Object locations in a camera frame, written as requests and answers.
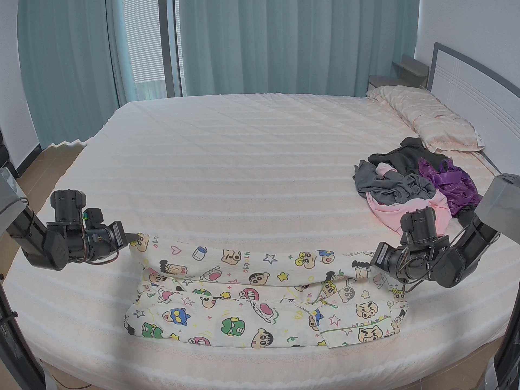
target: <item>purple garment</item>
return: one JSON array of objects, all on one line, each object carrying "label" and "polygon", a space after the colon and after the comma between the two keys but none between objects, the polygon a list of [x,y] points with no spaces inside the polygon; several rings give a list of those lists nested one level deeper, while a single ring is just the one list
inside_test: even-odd
[{"label": "purple garment", "polygon": [[478,205],[482,195],[463,169],[455,166],[451,159],[440,162],[439,171],[425,159],[419,159],[419,174],[428,179],[433,186],[448,199],[451,215],[455,216],[466,205]]}]

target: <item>headboard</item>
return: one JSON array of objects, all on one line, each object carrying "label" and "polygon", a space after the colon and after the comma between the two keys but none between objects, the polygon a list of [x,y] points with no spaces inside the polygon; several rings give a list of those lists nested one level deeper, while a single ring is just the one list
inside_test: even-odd
[{"label": "headboard", "polygon": [[497,170],[520,175],[520,88],[437,42],[427,89],[475,127]]}]

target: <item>floor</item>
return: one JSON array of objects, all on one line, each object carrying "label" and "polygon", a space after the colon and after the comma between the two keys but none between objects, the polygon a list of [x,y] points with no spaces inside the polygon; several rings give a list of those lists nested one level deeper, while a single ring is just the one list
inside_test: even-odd
[{"label": "floor", "polygon": [[[29,166],[22,177],[18,179],[18,184],[29,198],[32,209],[38,212],[42,208],[58,179],[74,162],[82,149],[83,145],[81,144],[64,144],[58,147],[48,147]],[[6,274],[16,255],[18,245],[9,236],[3,235],[0,238],[0,250],[2,251],[0,253],[0,273]],[[499,345],[500,340],[493,341],[445,369],[394,390],[449,390],[455,388],[470,390],[477,384],[484,368],[487,366],[488,360]],[[52,366],[47,366],[53,376],[63,384],[63,386],[58,386],[58,388],[67,389],[82,387],[88,384]],[[13,380],[6,367],[0,362],[0,390],[7,389],[19,390],[20,387]],[[95,386],[90,386],[88,389],[103,390]]]}]

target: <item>bed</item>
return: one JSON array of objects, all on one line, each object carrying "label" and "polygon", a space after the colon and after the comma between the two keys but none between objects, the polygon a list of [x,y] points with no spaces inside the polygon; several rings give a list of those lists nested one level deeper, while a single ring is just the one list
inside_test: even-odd
[{"label": "bed", "polygon": [[[468,120],[477,114],[491,165],[518,172],[504,167],[507,152],[481,120],[490,105],[500,113],[495,121],[509,112],[513,131],[502,141],[516,146],[520,126],[511,121],[510,107],[520,104],[520,93],[451,49],[436,45],[434,59],[429,89]],[[474,94],[486,102],[465,108]],[[106,222],[121,220],[128,232],[153,229],[252,252],[298,250],[303,242],[369,252],[382,240],[397,244],[399,235],[355,191],[354,165],[407,136],[416,135],[367,98],[256,94],[131,102],[88,141],[56,189],[84,191],[88,206],[102,208]],[[485,158],[449,155],[484,193],[493,179]],[[234,211],[243,201],[251,212]],[[49,201],[38,216],[54,219]],[[453,219],[448,233],[453,237],[460,228]],[[383,390],[426,376],[504,333],[519,251],[501,238],[456,288],[424,283],[410,293],[400,334],[335,349],[203,347],[129,336],[123,319],[142,268],[127,253],[107,266],[70,264],[62,272],[35,269],[18,253],[4,288],[36,356],[107,390]]]}]

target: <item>wall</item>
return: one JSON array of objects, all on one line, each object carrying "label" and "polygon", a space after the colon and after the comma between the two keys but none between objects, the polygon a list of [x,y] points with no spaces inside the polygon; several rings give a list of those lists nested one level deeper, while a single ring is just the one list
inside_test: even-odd
[{"label": "wall", "polygon": [[421,0],[415,58],[440,42],[520,87],[520,0]]},{"label": "wall", "polygon": [[23,93],[17,40],[18,0],[0,0],[0,130],[18,167],[38,145]]}]

